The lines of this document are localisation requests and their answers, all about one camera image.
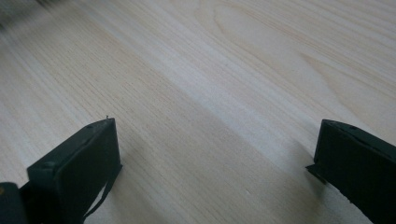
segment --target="black object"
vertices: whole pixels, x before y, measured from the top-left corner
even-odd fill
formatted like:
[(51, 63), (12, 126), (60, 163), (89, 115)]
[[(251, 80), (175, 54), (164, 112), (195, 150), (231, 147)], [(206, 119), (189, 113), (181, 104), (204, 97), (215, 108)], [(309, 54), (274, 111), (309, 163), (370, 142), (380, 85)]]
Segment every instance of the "black object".
[(354, 126), (324, 119), (307, 170), (338, 188), (374, 223), (396, 223), (396, 147)]
[[(1, 224), (78, 224), (103, 202), (120, 172), (116, 122), (85, 126), (28, 169), (18, 190), (0, 183)], [(101, 189), (99, 203), (88, 211)]]

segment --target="wooden surface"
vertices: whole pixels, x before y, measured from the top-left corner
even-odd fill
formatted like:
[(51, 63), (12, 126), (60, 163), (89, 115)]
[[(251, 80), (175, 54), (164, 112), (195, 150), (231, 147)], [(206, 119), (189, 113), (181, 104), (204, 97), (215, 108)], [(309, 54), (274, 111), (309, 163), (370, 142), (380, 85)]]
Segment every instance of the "wooden surface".
[(90, 223), (370, 223), (306, 170), (322, 119), (396, 145), (392, 0), (63, 1), (0, 33), (0, 181), (84, 125), (124, 169)]

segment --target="wooden table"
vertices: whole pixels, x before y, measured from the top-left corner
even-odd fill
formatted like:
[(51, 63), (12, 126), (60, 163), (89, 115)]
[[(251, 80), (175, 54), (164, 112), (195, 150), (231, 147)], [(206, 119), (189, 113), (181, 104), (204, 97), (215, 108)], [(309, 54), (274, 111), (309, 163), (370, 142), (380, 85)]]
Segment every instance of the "wooden table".
[(370, 223), (305, 170), (322, 119), (396, 145), (396, 2), (87, 0), (0, 33), (0, 181), (114, 117), (86, 223)]

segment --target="dark object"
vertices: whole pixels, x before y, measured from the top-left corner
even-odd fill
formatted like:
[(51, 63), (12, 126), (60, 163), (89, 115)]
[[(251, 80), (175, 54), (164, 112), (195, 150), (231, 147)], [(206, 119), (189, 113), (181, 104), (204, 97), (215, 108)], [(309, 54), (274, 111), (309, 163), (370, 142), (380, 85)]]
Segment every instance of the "dark object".
[(396, 147), (324, 119), (308, 171), (338, 188), (374, 223), (396, 223)]
[[(83, 223), (103, 202), (121, 167), (115, 120), (87, 125), (31, 165), (30, 181), (20, 190), (0, 184), (0, 223)], [(103, 187), (101, 200), (88, 211)]]

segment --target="table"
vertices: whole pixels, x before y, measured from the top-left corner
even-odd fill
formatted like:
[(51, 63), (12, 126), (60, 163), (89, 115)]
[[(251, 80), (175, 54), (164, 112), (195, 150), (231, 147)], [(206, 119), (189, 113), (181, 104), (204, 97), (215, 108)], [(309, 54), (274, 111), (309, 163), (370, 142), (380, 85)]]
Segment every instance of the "table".
[(70, 0), (0, 32), (0, 182), (115, 118), (86, 223), (370, 223), (305, 170), (322, 119), (396, 145), (396, 2)]

